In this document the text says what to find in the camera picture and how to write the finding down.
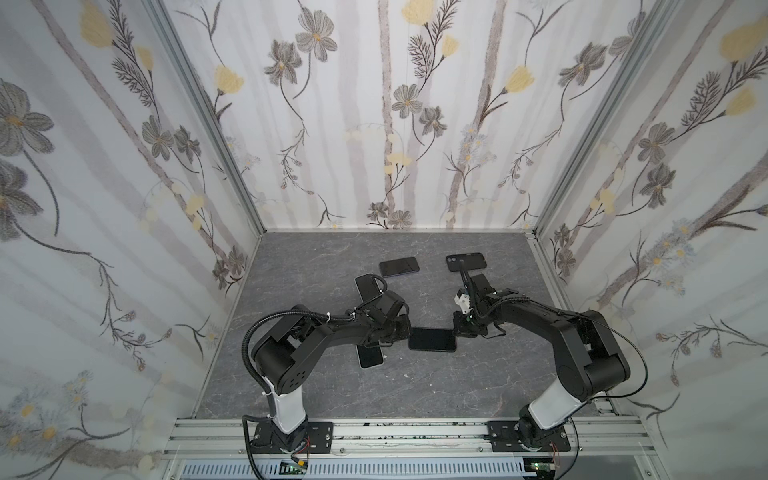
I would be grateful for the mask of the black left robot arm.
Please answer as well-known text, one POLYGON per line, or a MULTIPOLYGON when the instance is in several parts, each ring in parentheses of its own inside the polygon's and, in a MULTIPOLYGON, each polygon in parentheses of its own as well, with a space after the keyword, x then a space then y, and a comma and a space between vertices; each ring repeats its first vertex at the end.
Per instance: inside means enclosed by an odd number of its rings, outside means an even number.
POLYGON ((302 386, 327 350, 388 347, 410 337, 409 306, 383 277, 365 274, 355 284, 361 302, 342 314, 296 305, 265 315, 244 334, 241 359, 267 397, 272 447, 293 453, 309 444, 302 386))

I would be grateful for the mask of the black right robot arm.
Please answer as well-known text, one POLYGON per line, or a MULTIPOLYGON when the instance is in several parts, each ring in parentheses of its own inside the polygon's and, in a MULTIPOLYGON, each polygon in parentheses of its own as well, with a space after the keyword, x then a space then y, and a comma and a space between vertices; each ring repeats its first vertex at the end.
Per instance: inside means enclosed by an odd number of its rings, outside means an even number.
POLYGON ((553 444, 574 413, 630 378, 630 364, 617 341, 621 335, 599 312, 557 309, 510 289, 495 289, 485 275, 471 276, 463 265, 458 271, 462 287, 454 297, 459 307, 453 315, 456 336, 491 339, 491 328, 504 336, 503 326, 509 323, 552 347, 556 379, 520 410, 514 427, 523 449, 553 444))

